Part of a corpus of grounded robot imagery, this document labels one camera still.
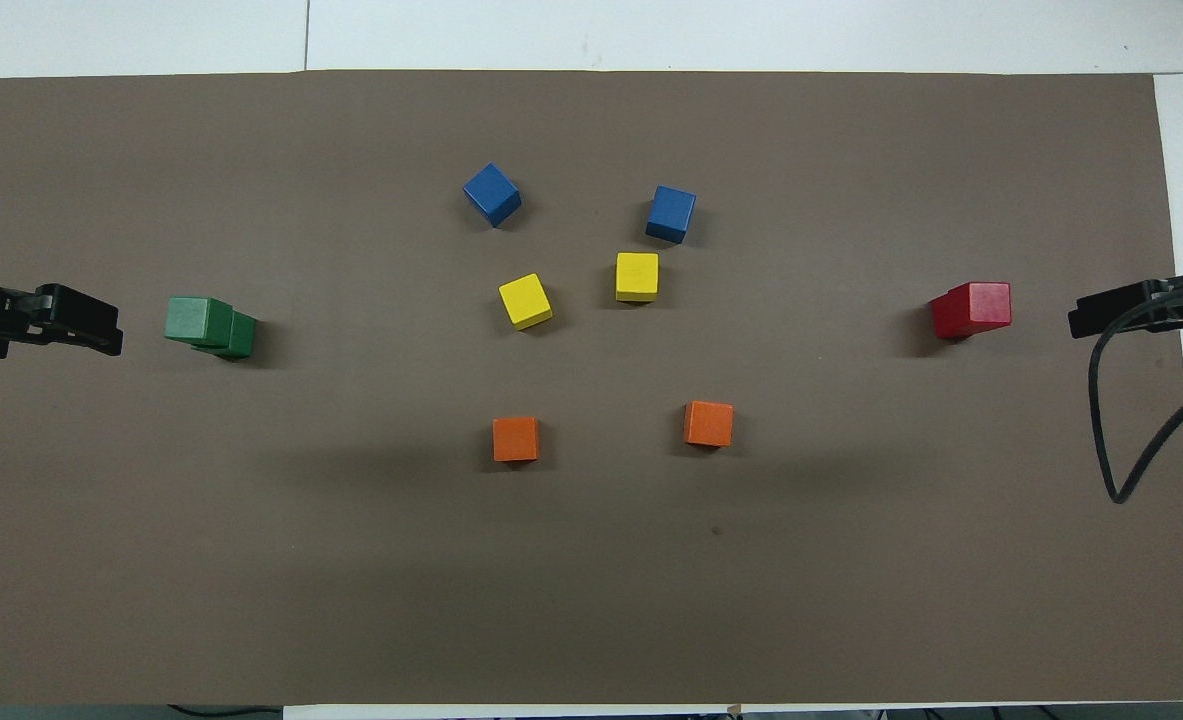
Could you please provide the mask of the green wooden cube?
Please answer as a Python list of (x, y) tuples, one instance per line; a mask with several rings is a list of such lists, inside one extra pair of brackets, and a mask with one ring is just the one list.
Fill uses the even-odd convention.
[(240, 311), (211, 314), (203, 325), (201, 342), (192, 342), (190, 348), (221, 359), (247, 359), (253, 352), (256, 327), (253, 316)]
[(163, 337), (195, 348), (226, 348), (233, 333), (234, 309), (226, 301), (198, 296), (172, 296)]

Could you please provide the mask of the orange wooden cube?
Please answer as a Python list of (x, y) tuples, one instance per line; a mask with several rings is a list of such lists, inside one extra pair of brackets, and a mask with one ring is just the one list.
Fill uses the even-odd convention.
[(723, 402), (692, 400), (684, 406), (683, 442), (724, 448), (732, 445), (736, 407)]
[(491, 436), (494, 462), (539, 460), (539, 419), (536, 416), (492, 419)]

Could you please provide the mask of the blue wooden cube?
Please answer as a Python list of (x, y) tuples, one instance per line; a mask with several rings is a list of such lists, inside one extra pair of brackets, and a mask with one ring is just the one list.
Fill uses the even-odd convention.
[(492, 228), (500, 227), (522, 206), (517, 184), (498, 166), (489, 163), (463, 184), (464, 196)]
[(649, 205), (644, 233), (668, 244), (683, 244), (690, 232), (696, 193), (659, 184)]

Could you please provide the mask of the yellow wooden cube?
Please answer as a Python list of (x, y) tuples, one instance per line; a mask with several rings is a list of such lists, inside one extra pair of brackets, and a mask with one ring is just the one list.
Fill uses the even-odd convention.
[(500, 284), (498, 292), (515, 331), (526, 331), (528, 327), (552, 319), (552, 305), (539, 274), (530, 273)]
[(649, 304), (659, 296), (660, 258), (657, 252), (618, 252), (614, 299)]

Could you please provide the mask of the brown paper table mat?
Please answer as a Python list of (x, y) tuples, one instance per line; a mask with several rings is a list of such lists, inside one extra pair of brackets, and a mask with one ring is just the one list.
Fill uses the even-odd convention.
[(1172, 273), (1148, 76), (1, 79), (0, 283), (125, 340), (0, 359), (0, 705), (1183, 700), (1183, 430), (1108, 501), (1066, 323)]

